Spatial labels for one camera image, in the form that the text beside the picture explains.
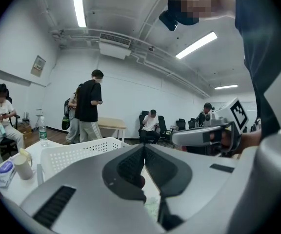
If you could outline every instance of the fluorescent light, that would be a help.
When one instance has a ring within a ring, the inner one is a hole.
[[[79,27],[86,27],[83,0],[73,0]]]
[[[209,33],[208,35],[204,36],[203,38],[199,39],[198,41],[191,44],[189,47],[184,49],[182,52],[176,55],[178,59],[182,59],[186,55],[190,54],[191,52],[195,51],[196,49],[199,49],[200,47],[206,45],[207,43],[215,40],[217,35],[214,32]]]
[[[223,87],[216,87],[215,89],[218,90],[218,89],[224,89],[224,88],[237,88],[238,85],[229,85],[229,86],[223,86]]]

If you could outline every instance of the white table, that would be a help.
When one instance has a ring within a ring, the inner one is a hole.
[[[118,131],[118,140],[120,140],[120,131],[122,132],[121,141],[124,142],[126,125],[122,119],[98,117],[99,128],[113,129]]]
[[[56,142],[48,141],[48,147],[58,147],[62,146]],[[38,180],[37,180],[37,164],[40,164],[40,157],[41,152],[44,147],[41,146],[40,142],[33,144],[26,148],[32,156],[32,170],[33,170],[33,177],[28,180],[22,180],[18,173],[15,173],[11,183],[9,184],[8,188],[0,188],[1,194],[10,199],[11,201],[15,202],[17,205],[20,205],[23,200],[34,190],[38,187]]]

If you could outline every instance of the plastic basket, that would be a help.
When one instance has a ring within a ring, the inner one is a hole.
[[[107,137],[79,144],[45,148],[41,153],[41,165],[45,180],[78,160],[125,146],[129,145],[115,138]]]

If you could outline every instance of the ceiling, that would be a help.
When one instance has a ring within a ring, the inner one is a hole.
[[[73,0],[35,0],[35,3],[61,48],[98,48],[100,32],[114,32],[131,39],[132,53],[146,53],[151,62],[198,87],[203,95],[210,96],[214,87],[230,84],[239,85],[237,93],[253,91],[243,64],[242,39],[233,18],[201,20],[193,26],[179,24],[171,32],[158,20],[167,0],[83,0],[87,24],[83,29],[78,27]],[[211,31],[218,36],[216,40],[181,60],[175,58]],[[154,46],[155,51],[150,52],[149,46]]]

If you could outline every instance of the gray pants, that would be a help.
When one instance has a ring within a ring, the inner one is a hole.
[[[80,121],[80,142],[101,139],[100,128],[97,122]]]
[[[70,144],[79,143],[79,120],[74,118],[75,110],[71,109],[69,113],[70,120],[70,129],[66,137],[66,141]]]
[[[13,128],[10,124],[5,124],[4,125],[4,129],[5,129],[5,132],[6,132],[6,138],[12,139],[12,140],[14,140],[16,142],[18,152],[19,152],[20,148],[24,148],[23,134],[21,132],[19,132],[15,128]],[[0,132],[0,142],[3,140],[3,138],[4,137],[3,137],[3,135]],[[0,155],[0,164],[2,162],[3,162],[3,159],[2,159],[2,157]]]

